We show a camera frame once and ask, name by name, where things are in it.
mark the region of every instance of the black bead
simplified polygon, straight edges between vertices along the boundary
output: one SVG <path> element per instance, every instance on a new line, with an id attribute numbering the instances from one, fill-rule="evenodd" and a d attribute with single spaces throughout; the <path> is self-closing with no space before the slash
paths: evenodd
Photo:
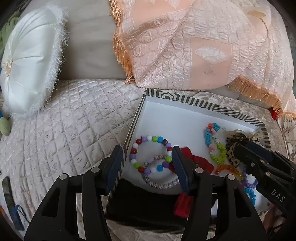
<path id="1" fill-rule="evenodd" d="M 163 143 L 163 145 L 165 146 L 165 145 L 168 143 L 167 139 L 164 139 L 164 140 L 162 141 L 162 143 Z"/>

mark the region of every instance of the box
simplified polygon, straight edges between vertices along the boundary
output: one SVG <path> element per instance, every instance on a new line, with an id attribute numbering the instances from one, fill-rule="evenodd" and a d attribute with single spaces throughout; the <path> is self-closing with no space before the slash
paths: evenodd
<path id="1" fill-rule="evenodd" d="M 129 154 L 132 144 L 141 136 L 162 136 L 172 146 L 178 145 L 180 148 L 188 146 L 193 155 L 206 158 L 216 168 L 217 164 L 211 159 L 204 139 L 205 128 L 213 122 L 228 131 L 239 129 L 250 133 L 260 128 L 264 135 L 262 144 L 266 149 L 271 150 L 265 124 L 251 116 L 198 98 L 163 90 L 146 89 L 123 146 L 126 160 L 122 164 L 122 172 L 120 171 L 121 178 L 149 192 L 159 194 L 181 193 L 179 184 L 165 190 L 149 186 L 138 170 L 130 163 Z M 225 146 L 225 138 L 221 137 L 219 141 Z M 143 143 L 138 148 L 137 162 L 142 165 L 154 155 L 164 155 L 165 150 L 166 148 L 157 142 Z M 171 171 L 168 169 L 164 169 L 164 171 L 161 172 L 162 180 L 164 182 L 171 181 L 172 177 L 168 174 Z M 220 175 L 225 176 L 228 173 L 224 170 Z M 252 176 L 248 177 L 249 182 L 253 182 L 254 179 Z M 261 212 L 267 208 L 267 199 L 256 190 L 254 191 L 256 194 L 255 208 L 258 212 Z"/>

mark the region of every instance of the beaded bracelet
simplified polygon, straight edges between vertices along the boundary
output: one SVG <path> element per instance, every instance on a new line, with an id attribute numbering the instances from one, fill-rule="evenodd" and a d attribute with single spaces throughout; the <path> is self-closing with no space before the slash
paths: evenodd
<path id="1" fill-rule="evenodd" d="M 218 164 L 222 164 L 223 162 L 225 162 L 226 148 L 222 146 L 222 144 L 218 141 L 215 135 L 216 132 L 219 130 L 220 130 L 220 126 L 217 123 L 209 123 L 205 130 L 205 144 L 209 147 L 211 158 Z M 216 143 L 217 149 L 220 151 L 219 157 L 215 155 L 215 147 L 212 144 L 212 141 L 211 141 L 212 139 Z"/>
<path id="2" fill-rule="evenodd" d="M 137 162 L 136 160 L 136 154 L 138 152 L 138 147 L 141 145 L 143 142 L 147 141 L 153 141 L 153 142 L 158 142 L 162 143 L 168 151 L 167 156 L 165 157 L 165 161 L 163 161 L 162 165 L 158 165 L 156 168 L 147 168 L 146 167 L 141 167 L 141 164 Z M 149 175 L 150 173 L 156 173 L 156 171 L 162 172 L 163 168 L 169 168 L 169 163 L 172 161 L 172 144 L 170 144 L 166 139 L 163 137 L 155 137 L 155 136 L 146 136 L 142 137 L 141 139 L 137 139 L 135 143 L 133 143 L 133 148 L 131 149 L 130 153 L 130 160 L 133 166 L 138 169 L 138 172 L 144 173 L 145 175 Z M 151 163 L 154 161 L 154 158 L 151 158 L 148 163 Z"/>
<path id="3" fill-rule="evenodd" d="M 243 180 L 242 180 L 242 186 L 246 187 L 246 188 L 256 188 L 258 181 L 257 179 L 255 179 L 255 181 L 253 182 L 253 184 L 249 183 L 247 180 L 247 173 L 245 170 L 243 170 L 242 172 L 242 176 L 243 176 Z"/>
<path id="4" fill-rule="evenodd" d="M 251 188 L 244 188 L 244 191 L 250 196 L 250 200 L 251 200 L 253 206 L 255 206 L 256 195 L 255 195 L 254 191 Z"/>
<path id="5" fill-rule="evenodd" d="M 238 169 L 236 169 L 235 167 L 232 167 L 230 165 L 227 165 L 227 164 L 219 165 L 215 170 L 215 174 L 218 175 L 222 170 L 228 170 L 231 173 L 233 173 L 234 175 L 236 175 L 238 177 L 238 179 L 240 179 L 240 180 L 243 179 L 243 176 Z"/>
<path id="6" fill-rule="evenodd" d="M 154 160 L 162 160 L 165 159 L 166 156 L 154 156 Z M 148 162 L 144 163 L 144 168 L 146 168 L 149 165 Z M 169 189 L 173 186 L 176 186 L 179 183 L 179 179 L 178 177 L 176 177 L 173 181 L 168 182 L 168 183 L 155 183 L 153 181 L 150 180 L 148 175 L 143 174 L 143 179 L 144 181 L 151 187 L 157 188 L 157 189 Z"/>

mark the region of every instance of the orange beaded bracelet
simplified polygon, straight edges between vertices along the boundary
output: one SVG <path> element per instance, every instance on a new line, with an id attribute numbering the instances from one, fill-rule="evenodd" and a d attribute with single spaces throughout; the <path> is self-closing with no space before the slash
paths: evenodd
<path id="1" fill-rule="evenodd" d="M 219 165 L 215 170 L 215 174 L 218 175 L 222 170 L 228 170 L 231 173 L 233 173 L 234 175 L 236 175 L 238 177 L 238 179 L 240 179 L 240 180 L 243 179 L 243 176 L 238 169 L 236 169 L 235 167 L 232 167 L 230 165 L 227 165 L 227 164 Z"/>

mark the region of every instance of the black cloth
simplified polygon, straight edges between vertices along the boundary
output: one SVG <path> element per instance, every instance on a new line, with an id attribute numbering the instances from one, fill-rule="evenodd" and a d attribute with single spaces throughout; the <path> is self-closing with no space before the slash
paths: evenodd
<path id="1" fill-rule="evenodd" d="M 120 179 L 106 218 L 139 229 L 183 232 L 187 219 L 173 214 L 178 196 L 151 193 Z"/>

